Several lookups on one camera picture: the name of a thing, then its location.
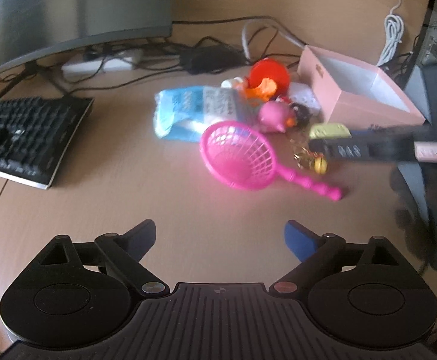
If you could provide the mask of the doll keychain with bell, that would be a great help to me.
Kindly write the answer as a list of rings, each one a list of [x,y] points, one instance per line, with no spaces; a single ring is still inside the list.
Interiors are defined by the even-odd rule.
[[[299,103],[290,106],[293,116],[287,120],[286,137],[292,145],[293,158],[299,169],[308,170],[319,175],[327,173],[328,163],[324,155],[310,150],[309,142],[315,139],[344,138],[352,134],[343,124],[311,124],[310,109]]]

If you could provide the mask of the pink toy net scoop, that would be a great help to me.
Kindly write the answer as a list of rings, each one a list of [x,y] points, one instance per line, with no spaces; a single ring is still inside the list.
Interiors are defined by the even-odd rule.
[[[236,121],[209,126],[200,138],[200,155],[212,176],[233,189],[265,189],[278,177],[337,202],[341,189],[283,166],[267,138]]]

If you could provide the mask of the pink pig toy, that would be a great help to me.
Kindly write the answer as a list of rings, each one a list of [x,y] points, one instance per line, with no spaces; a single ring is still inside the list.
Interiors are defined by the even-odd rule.
[[[286,133],[297,125],[295,111],[284,102],[266,102],[258,111],[257,119],[263,133]]]

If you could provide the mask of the pink cardboard box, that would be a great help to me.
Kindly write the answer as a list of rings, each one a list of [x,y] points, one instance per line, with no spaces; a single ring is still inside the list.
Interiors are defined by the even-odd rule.
[[[422,125],[425,121],[387,74],[359,59],[307,46],[297,74],[318,100],[322,122],[366,129]]]

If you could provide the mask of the white usb hub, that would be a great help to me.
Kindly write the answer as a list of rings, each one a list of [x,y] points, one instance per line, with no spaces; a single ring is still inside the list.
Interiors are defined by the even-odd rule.
[[[307,84],[291,82],[288,87],[288,97],[293,103],[307,107],[312,116],[318,116],[322,110],[313,90]]]

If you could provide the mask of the black mechanical keyboard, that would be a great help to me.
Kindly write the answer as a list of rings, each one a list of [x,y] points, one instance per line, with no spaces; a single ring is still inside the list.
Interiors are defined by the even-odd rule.
[[[49,189],[91,98],[0,100],[0,177]]]

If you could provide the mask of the blue white wipes pack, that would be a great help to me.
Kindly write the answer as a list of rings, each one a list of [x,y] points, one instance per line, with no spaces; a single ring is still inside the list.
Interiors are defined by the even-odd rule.
[[[198,142],[203,132],[222,121],[257,125],[256,111],[233,88],[191,86],[155,94],[153,128],[160,139]]]

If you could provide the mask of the orange red toy pot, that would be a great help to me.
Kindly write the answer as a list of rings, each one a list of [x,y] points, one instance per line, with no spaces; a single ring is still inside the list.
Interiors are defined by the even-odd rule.
[[[238,92],[251,106],[258,107],[277,96],[286,95],[291,83],[288,69],[273,58],[255,63]]]

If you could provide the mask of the white power strip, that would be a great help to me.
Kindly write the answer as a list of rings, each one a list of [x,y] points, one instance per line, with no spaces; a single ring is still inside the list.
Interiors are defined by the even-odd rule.
[[[65,77],[90,76],[95,73],[99,67],[100,72],[119,72],[129,71],[141,61],[143,53],[139,50],[124,51],[117,55],[107,56],[102,63],[101,57],[86,61],[83,55],[75,55],[61,67]]]

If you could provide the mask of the small white bottle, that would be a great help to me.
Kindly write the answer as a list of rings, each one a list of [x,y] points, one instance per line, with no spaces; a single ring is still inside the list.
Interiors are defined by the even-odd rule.
[[[225,89],[242,89],[248,84],[246,78],[234,77],[232,79],[223,80],[221,87]]]

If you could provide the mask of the black power adapter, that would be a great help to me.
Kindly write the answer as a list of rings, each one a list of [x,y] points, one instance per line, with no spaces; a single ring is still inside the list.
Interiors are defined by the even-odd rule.
[[[216,45],[186,49],[179,54],[178,64],[185,72],[200,75],[241,67],[247,60],[234,48]]]

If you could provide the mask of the curved black monitor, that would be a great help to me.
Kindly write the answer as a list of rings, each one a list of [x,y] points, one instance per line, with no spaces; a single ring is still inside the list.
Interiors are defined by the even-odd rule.
[[[63,51],[171,34],[172,0],[0,0],[0,73]]]

